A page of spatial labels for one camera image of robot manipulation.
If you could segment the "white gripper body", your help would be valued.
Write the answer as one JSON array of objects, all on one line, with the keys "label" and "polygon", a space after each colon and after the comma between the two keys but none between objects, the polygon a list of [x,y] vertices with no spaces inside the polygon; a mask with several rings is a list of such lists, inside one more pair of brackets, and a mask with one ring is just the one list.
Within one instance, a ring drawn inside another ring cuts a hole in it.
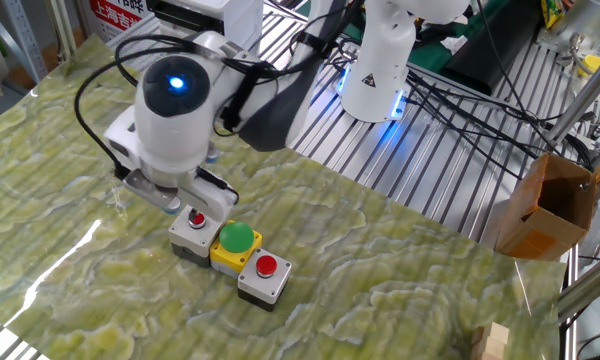
[{"label": "white gripper body", "polygon": [[123,111],[104,132],[105,143],[127,172],[122,182],[136,195],[171,214],[188,205],[224,221],[238,193],[202,167],[217,156],[212,124],[192,113],[164,117],[144,105]]}]

